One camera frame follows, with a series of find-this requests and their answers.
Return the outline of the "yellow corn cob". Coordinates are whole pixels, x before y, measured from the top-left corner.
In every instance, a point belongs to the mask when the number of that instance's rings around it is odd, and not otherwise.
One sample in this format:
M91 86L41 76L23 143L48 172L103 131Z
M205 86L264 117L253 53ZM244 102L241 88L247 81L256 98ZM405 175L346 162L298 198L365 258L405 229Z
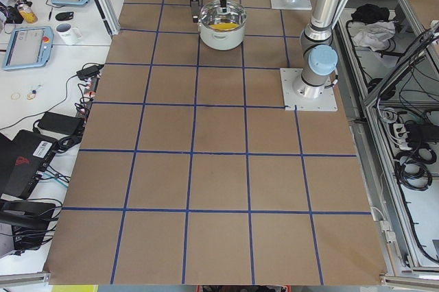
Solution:
M237 28L240 27L240 24L236 24L236 23L215 23L215 24L211 24L209 25L209 27L211 29L217 30L217 31L233 31Z

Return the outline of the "pale green electric pot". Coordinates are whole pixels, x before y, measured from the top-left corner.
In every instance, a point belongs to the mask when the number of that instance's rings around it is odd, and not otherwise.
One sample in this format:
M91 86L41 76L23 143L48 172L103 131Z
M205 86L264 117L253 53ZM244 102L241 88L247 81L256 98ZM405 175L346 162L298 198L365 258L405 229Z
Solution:
M219 32L202 26L198 22L198 30L203 43L217 50L229 50L240 45L244 39L246 24L235 31Z

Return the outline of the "white mug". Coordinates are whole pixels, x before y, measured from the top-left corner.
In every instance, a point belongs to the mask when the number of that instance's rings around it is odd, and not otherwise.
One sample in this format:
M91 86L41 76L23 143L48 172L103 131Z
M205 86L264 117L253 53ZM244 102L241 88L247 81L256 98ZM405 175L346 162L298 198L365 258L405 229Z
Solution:
M66 45L75 45L82 38L80 29L69 23L58 24L56 31Z

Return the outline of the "black computer mouse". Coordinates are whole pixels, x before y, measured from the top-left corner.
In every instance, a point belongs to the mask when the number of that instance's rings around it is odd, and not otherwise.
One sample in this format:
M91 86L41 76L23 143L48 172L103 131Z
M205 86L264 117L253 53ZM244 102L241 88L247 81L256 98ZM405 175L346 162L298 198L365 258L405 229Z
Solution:
M59 12L55 15L57 21L70 21L74 17L74 12Z

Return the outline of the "black cloth pile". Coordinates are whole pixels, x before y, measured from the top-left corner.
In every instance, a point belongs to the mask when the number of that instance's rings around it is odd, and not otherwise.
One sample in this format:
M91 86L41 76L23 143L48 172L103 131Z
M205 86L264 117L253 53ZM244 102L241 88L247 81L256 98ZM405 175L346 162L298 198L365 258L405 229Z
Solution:
M380 21L388 22L390 11L387 8L381 8L374 4L364 4L358 7L351 17L354 21L359 21L365 24L373 24Z

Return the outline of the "yellow drink can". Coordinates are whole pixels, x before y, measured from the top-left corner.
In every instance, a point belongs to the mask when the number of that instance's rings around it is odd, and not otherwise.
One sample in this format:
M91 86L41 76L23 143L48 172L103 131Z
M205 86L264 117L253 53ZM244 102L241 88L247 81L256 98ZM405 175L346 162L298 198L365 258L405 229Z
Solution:
M19 14L23 17L24 21L26 21L27 23L36 23L38 21L36 14L28 4L25 3L18 4L17 9L19 11Z

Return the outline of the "blue teach pendant near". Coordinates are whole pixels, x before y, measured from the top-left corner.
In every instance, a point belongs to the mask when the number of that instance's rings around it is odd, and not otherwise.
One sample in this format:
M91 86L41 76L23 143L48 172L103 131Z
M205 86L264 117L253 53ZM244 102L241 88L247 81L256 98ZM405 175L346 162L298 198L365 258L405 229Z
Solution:
M51 54L53 40L54 33L49 26L14 29L2 69L12 71L45 66Z

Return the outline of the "black power adapter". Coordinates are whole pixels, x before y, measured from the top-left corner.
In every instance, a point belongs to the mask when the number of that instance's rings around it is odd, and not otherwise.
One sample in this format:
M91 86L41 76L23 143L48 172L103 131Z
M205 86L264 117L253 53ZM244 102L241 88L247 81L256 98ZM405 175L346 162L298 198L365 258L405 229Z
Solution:
M71 117L54 112L45 112L38 121L38 128L64 135L74 135L79 132L84 125L84 119Z

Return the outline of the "black laptop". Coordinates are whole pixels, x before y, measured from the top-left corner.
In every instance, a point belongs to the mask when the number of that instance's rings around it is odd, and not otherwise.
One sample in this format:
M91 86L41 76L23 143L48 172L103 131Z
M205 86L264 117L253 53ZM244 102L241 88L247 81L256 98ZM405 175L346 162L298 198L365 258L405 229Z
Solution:
M13 140L1 135L1 192L27 199L58 149L58 140L20 130Z

